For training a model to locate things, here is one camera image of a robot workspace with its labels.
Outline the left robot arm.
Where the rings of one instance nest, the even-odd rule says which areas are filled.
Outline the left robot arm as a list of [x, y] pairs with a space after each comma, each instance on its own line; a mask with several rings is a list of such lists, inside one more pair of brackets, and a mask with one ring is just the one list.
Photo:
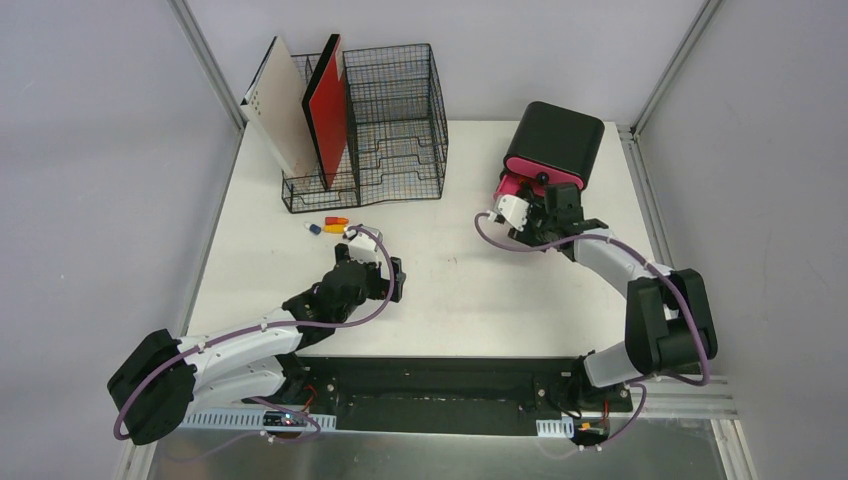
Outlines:
[[135, 445], [163, 439], [188, 416], [230, 401], [297, 402], [305, 390], [297, 351], [376, 318], [402, 299], [406, 273], [382, 245], [366, 261], [336, 247], [323, 278], [259, 319], [217, 333], [176, 338], [156, 330], [107, 382], [118, 410], [113, 435]]

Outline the black pink drawer unit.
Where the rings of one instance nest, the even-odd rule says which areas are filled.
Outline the black pink drawer unit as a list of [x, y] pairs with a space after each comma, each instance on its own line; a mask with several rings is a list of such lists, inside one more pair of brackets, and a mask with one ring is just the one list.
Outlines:
[[503, 158], [494, 199], [526, 183], [537, 196], [548, 185], [587, 187], [605, 132], [602, 120], [542, 101], [529, 103]]

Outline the red A4 folder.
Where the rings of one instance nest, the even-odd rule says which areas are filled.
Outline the red A4 folder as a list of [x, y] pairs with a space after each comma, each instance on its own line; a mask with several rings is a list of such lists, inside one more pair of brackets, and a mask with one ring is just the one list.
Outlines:
[[347, 86], [342, 39], [327, 40], [307, 84], [302, 108], [316, 150], [321, 182], [329, 190], [347, 146]]

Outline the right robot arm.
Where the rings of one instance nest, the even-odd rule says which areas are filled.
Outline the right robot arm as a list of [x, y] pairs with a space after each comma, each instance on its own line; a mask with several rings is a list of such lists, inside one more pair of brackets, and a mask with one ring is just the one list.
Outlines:
[[570, 408], [593, 409], [629, 381], [676, 376], [691, 365], [701, 370], [698, 384], [709, 381], [718, 340], [700, 273], [654, 263], [616, 238], [606, 223], [585, 218], [573, 184], [550, 185], [542, 196], [523, 186], [515, 195], [501, 196], [496, 207], [513, 240], [532, 251], [562, 253], [625, 300], [622, 341], [576, 360], [563, 393]]

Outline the white A4 folder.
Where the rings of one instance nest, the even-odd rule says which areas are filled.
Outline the white A4 folder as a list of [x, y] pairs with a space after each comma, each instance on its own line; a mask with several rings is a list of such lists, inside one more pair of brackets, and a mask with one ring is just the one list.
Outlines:
[[274, 37], [240, 107], [266, 150], [288, 177], [317, 167], [317, 154], [302, 108], [306, 83], [286, 45]]

